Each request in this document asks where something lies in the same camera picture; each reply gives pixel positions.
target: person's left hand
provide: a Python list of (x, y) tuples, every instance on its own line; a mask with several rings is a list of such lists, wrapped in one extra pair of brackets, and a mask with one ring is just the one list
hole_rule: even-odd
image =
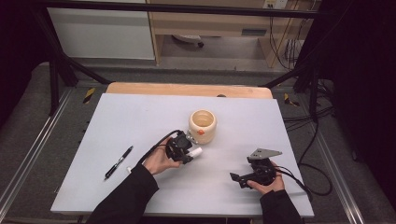
[(168, 168), (178, 168), (182, 163), (182, 161), (172, 161), (166, 156), (164, 145), (166, 145), (169, 139), (170, 137), (163, 140), (160, 143), (160, 146), (155, 148), (154, 151), (143, 162), (143, 165), (152, 175), (159, 174)]

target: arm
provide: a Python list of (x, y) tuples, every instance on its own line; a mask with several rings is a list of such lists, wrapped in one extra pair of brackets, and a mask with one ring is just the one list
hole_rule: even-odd
[(288, 193), (282, 189), (270, 191), (260, 198), (263, 223), (294, 224), (303, 223)]
[(262, 220), (265, 224), (297, 224), (303, 223), (297, 209), (285, 191), (282, 174), (276, 172), (274, 182), (268, 186), (249, 180), (249, 186), (262, 194)]
[(87, 224), (134, 224), (139, 221), (147, 203), (158, 190), (153, 175), (180, 166), (180, 161), (171, 161), (166, 156), (164, 145), (168, 140), (164, 140), (143, 164), (137, 164), (128, 177), (97, 205)]
[(137, 223), (146, 204), (158, 190), (157, 182), (142, 164), (97, 205), (87, 223)]

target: aluminum rail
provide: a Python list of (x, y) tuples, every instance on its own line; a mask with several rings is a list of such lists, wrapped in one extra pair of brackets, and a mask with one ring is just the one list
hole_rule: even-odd
[(47, 119), (47, 122), (45, 123), (43, 129), (41, 130), (35, 142), (31, 146), (29, 152), (27, 153), (26, 157), (21, 163), (18, 171), (12, 177), (5, 192), (0, 197), (0, 223), (5, 218), (9, 207), (14, 202), (14, 199), (17, 196), (18, 192), (20, 191), (26, 177), (29, 175), (29, 172), (32, 170), (33, 165), (35, 164), (35, 161), (37, 160), (38, 155), (41, 152), (41, 149), (46, 144), (47, 139), (50, 137), (53, 128), (58, 122), (58, 119), (64, 112), (64, 109), (67, 105), (67, 102), (69, 100), (72, 91), (73, 88), (67, 88), (64, 91), (64, 94), (60, 100), (60, 106), (55, 111), (54, 115), (52, 115)]

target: black device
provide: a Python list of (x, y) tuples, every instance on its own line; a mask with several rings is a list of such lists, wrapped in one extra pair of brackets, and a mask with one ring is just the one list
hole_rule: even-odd
[(238, 182), (241, 189), (251, 189), (248, 185), (248, 180), (253, 180), (265, 186), (270, 185), (274, 182), (276, 177), (276, 168), (268, 158), (280, 154), (282, 154), (282, 152), (258, 148), (249, 157), (247, 157), (247, 162), (250, 163), (253, 173), (248, 175), (230, 173), (231, 179)]
[(194, 158), (189, 156), (189, 148), (192, 147), (191, 141), (184, 132), (177, 133), (177, 137), (169, 139), (166, 144), (166, 156), (173, 161), (183, 161), (183, 164), (192, 161)]
[(154, 145), (139, 161), (139, 163), (143, 163), (143, 161), (157, 148), (160, 143), (176, 133), (177, 136), (175, 138), (170, 138), (166, 143), (166, 156), (168, 158), (172, 158), (173, 161), (183, 161), (183, 164), (192, 161), (193, 157), (189, 156), (189, 148), (192, 147), (192, 142), (186, 136), (186, 134), (181, 130), (174, 130), (167, 134), (163, 139), (161, 139), (156, 145)]

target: white cabinet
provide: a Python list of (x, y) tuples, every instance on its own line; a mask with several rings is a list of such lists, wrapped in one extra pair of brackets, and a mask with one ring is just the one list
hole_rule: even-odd
[(49, 8), (49, 14), (70, 57), (154, 60), (147, 12)]

